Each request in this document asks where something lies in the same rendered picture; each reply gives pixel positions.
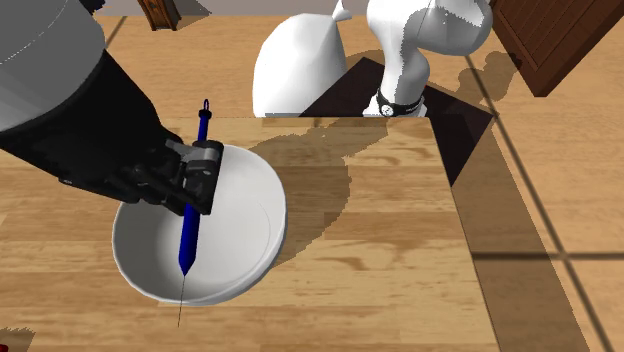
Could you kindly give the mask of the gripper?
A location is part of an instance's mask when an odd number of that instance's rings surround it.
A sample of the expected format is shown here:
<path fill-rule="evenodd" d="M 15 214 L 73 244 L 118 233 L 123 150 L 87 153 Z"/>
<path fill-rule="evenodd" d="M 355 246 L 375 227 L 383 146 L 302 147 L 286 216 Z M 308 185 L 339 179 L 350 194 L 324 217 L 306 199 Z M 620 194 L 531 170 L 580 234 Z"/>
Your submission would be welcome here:
<path fill-rule="evenodd" d="M 224 144 L 181 141 L 108 52 L 59 106 L 0 132 L 0 149 L 66 185 L 210 215 Z"/>

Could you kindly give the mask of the small brown wooden furniture piece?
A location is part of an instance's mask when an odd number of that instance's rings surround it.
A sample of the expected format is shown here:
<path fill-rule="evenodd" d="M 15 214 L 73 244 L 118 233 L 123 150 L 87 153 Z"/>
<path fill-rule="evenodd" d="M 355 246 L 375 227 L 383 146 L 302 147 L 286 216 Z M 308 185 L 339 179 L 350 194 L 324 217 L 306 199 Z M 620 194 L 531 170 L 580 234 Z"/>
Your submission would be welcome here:
<path fill-rule="evenodd" d="M 174 0 L 137 0 L 153 31 L 177 30 L 181 15 Z"/>

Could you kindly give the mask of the white bowl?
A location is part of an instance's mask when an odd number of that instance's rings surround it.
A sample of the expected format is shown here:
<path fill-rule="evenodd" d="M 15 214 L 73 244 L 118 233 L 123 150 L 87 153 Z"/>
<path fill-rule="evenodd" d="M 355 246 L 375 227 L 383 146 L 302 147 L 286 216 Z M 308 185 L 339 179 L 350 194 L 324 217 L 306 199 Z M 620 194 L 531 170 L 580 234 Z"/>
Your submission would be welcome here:
<path fill-rule="evenodd" d="M 178 264 L 182 217 L 145 202 L 119 206 L 112 250 L 126 281 L 166 303 L 214 305 L 254 286 L 276 261 L 287 229 L 284 188 L 275 170 L 252 151 L 228 145 L 213 211 L 200 221 L 196 260 Z"/>

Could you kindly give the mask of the blue pen with thin tip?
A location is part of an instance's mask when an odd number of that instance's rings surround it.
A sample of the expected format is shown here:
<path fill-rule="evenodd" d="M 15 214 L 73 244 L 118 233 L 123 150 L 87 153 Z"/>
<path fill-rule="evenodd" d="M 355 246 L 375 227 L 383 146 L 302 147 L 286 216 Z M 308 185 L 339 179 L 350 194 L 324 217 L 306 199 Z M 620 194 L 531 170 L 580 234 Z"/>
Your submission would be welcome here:
<path fill-rule="evenodd" d="M 197 140 L 205 141 L 207 139 L 208 124 L 212 116 L 209 108 L 209 100 L 203 101 L 203 107 L 198 112 L 199 126 L 197 132 Z M 182 306 L 184 301 L 185 283 L 186 277 L 191 267 L 196 260 L 197 243 L 200 228 L 200 213 L 195 210 L 190 204 L 185 205 L 183 223 L 181 230 L 180 246 L 178 253 L 178 264 L 183 274 L 183 281 L 181 285 L 180 303 L 178 312 L 178 322 L 181 322 Z"/>

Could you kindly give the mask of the dark brown wooden cabinet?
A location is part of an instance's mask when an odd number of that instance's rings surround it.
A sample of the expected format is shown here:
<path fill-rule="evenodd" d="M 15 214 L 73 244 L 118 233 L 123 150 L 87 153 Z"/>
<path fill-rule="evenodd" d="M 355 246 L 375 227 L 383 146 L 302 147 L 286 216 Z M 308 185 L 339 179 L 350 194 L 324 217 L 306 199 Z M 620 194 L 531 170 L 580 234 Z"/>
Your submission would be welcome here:
<path fill-rule="evenodd" d="M 624 17 L 624 0 L 491 0 L 493 30 L 536 97 L 548 96 Z"/>

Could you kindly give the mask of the dark robot stand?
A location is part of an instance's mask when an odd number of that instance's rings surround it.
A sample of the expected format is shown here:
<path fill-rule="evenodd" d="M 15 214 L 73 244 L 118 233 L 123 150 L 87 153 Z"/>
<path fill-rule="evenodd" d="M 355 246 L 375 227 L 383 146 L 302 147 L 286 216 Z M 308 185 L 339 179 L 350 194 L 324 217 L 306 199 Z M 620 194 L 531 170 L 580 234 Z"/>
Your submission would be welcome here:
<path fill-rule="evenodd" d="M 360 117 L 379 87 L 384 66 L 361 58 L 301 114 L 303 117 Z M 493 115 L 430 85 L 423 91 L 447 178 L 454 183 Z"/>

